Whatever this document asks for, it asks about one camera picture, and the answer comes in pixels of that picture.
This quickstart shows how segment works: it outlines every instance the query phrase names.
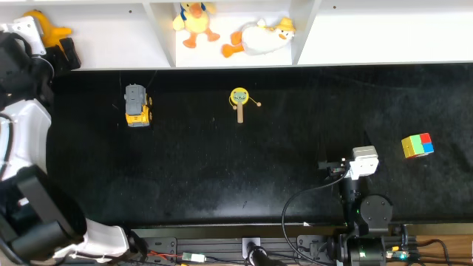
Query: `wooden handle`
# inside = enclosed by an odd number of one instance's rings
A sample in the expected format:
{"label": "wooden handle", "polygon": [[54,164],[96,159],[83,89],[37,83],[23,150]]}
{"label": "wooden handle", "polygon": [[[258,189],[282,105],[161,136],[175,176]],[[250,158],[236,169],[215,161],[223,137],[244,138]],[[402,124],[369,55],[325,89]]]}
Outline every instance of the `wooden handle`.
{"label": "wooden handle", "polygon": [[236,105],[236,118],[238,123],[243,123],[243,103],[241,102]]}

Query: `wooden floor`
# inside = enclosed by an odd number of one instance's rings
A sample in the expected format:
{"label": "wooden floor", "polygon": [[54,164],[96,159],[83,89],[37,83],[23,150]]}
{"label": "wooden floor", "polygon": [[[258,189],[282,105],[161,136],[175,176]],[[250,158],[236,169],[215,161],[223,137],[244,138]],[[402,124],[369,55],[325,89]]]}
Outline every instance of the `wooden floor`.
{"label": "wooden floor", "polygon": [[[472,256],[473,250],[473,235],[458,235],[458,236],[418,236],[418,242],[427,242],[431,239],[442,240],[448,248],[450,261],[452,262],[468,262],[473,263],[472,259],[455,259],[456,256]],[[425,260],[439,260],[445,261],[443,257],[443,248],[440,243],[434,243],[424,248],[419,248],[421,254],[430,254],[441,256],[442,259],[434,258],[422,258]],[[395,265],[407,265],[407,263],[393,262],[389,263],[390,266]]]}

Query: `white plush duck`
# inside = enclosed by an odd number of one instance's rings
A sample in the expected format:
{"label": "white plush duck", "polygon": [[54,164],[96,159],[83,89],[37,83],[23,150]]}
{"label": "white plush duck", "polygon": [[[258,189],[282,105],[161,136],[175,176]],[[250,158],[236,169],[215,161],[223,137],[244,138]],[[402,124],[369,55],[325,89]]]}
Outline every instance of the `white plush duck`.
{"label": "white plush duck", "polygon": [[249,55],[263,55],[283,48],[294,37],[296,29],[290,18],[283,18],[275,27],[267,27],[264,19],[245,25],[241,31],[232,33],[231,43],[222,47],[226,58],[235,52],[245,51]]}

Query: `stuffed duck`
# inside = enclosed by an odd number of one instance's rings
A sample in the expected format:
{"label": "stuffed duck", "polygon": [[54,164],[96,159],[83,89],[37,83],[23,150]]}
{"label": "stuffed duck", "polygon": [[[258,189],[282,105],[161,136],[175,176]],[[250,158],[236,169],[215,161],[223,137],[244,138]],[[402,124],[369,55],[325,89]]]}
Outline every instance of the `stuffed duck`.
{"label": "stuffed duck", "polygon": [[267,27],[264,19],[245,25],[241,31],[231,34],[231,46],[225,44],[222,54],[226,58],[235,52],[245,51],[249,55],[264,55],[283,48],[294,37],[296,29],[290,18],[283,18],[279,25]]}
{"label": "stuffed duck", "polygon": [[179,31],[186,29],[191,33],[191,37],[183,43],[188,48],[196,47],[197,35],[205,33],[208,36],[208,41],[216,41],[220,35],[213,33],[208,25],[210,20],[207,12],[214,14],[216,7],[209,2],[182,2],[180,3],[180,14],[172,22],[172,27]]}

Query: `blue square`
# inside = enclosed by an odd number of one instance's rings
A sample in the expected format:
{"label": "blue square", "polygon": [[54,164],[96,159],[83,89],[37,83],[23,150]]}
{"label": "blue square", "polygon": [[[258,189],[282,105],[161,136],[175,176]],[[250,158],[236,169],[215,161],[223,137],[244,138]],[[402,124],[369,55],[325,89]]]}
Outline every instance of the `blue square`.
{"label": "blue square", "polygon": [[432,153],[434,152],[434,146],[431,143],[422,144],[423,152],[425,153]]}

